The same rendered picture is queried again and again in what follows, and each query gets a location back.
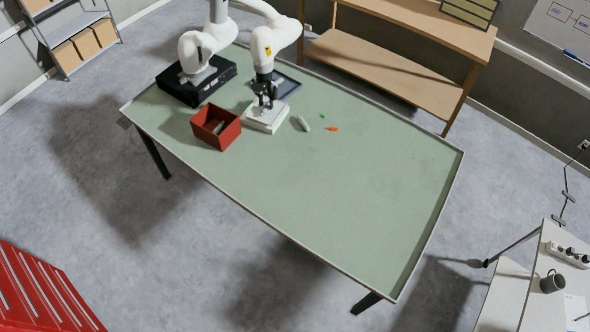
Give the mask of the white digital scale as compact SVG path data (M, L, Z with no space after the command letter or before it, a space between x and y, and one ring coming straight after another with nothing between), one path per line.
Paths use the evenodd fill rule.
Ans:
M255 98L254 101L250 104L250 106L241 115L240 123L273 135L279 127L279 125L281 124L281 122L288 114L289 106L287 106L288 103L275 100L273 104L273 109L269 110L267 114L261 117L261 110L268 101L269 97L263 95L264 104L261 107L259 107L259 98Z

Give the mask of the red open box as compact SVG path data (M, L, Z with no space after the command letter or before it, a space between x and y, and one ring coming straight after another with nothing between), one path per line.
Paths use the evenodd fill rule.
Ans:
M239 116L211 102L208 102L189 121L195 137L222 153L242 133ZM225 122L224 127L218 136L212 133L217 125L223 121Z

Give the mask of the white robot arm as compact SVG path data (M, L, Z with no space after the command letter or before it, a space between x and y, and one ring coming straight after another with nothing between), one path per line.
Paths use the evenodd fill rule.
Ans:
M273 56L301 34L300 22L280 15L262 0L232 1L256 10L266 18L268 27L256 27L251 33L250 52L257 73L272 71ZM237 25L227 16L227 11L228 0L209 0L209 18L205 22L202 34L198 31L188 31L179 39L178 54L184 70L177 75L181 78L181 85L189 82L194 87L198 86L208 76L217 72L217 68L210 66L208 60L213 54L231 44L238 34ZM262 94L267 89L264 84L265 82L255 81L251 90Z

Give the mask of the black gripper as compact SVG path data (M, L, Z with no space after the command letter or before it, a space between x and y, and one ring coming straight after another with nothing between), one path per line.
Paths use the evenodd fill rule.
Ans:
M273 102L276 100L277 98L277 86L279 85L278 83L274 83L272 80L272 71L269 73L264 73L264 74L260 74L256 72L256 77L254 76L251 81L254 85L255 81L262 81L265 82L265 87L267 88L267 93L268 93L268 97L269 97L269 108L270 110L273 109L274 105ZM273 92L272 92L272 88L271 85L272 84L272 88L273 88ZM270 87L269 87L270 86ZM259 98L259 107L261 107L264 103L263 103L263 94L258 94L258 93L254 93L255 95L257 95L257 97Z

